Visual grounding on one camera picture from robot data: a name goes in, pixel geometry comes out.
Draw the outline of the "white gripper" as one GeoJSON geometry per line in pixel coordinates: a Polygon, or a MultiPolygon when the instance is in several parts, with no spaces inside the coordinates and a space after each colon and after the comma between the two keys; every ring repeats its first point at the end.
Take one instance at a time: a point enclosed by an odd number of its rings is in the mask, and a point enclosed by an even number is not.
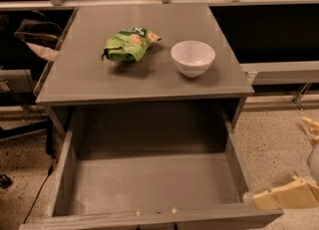
{"type": "MultiPolygon", "coordinates": [[[[319,184],[319,121],[303,116],[298,124],[313,146],[307,164],[312,178],[319,184]]],[[[314,208],[319,206],[319,186],[291,175],[270,188],[244,193],[242,200],[245,205],[264,211],[314,208]]]]}

